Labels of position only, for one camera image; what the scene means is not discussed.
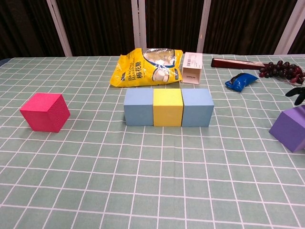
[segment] blue cube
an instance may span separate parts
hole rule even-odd
[[[181,89],[184,103],[182,126],[209,126],[214,102],[208,89]]]
[[[128,88],[124,112],[126,125],[153,125],[153,89]]]

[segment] blue snack packet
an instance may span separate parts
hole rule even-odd
[[[253,83],[258,78],[254,75],[248,73],[239,73],[237,76],[234,76],[231,80],[225,82],[225,85],[228,88],[231,88],[237,92],[241,92],[244,87]]]

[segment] curtain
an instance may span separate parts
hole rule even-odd
[[[2,0],[0,59],[64,56],[45,0]]]
[[[57,5],[74,56],[134,49],[130,0],[57,0]]]
[[[148,48],[196,52],[203,0],[146,0]]]
[[[273,54],[296,0],[212,0],[203,52]]]
[[[288,54],[305,54],[305,20],[295,37]]]

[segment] dark red grapes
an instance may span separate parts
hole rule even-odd
[[[305,73],[302,69],[289,62],[283,63],[283,61],[278,61],[277,64],[269,62],[268,65],[259,70],[260,77],[282,77],[288,79],[291,83],[302,84],[305,80]]]

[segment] yellow cube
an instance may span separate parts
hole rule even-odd
[[[181,89],[153,90],[153,125],[181,126],[183,100]]]

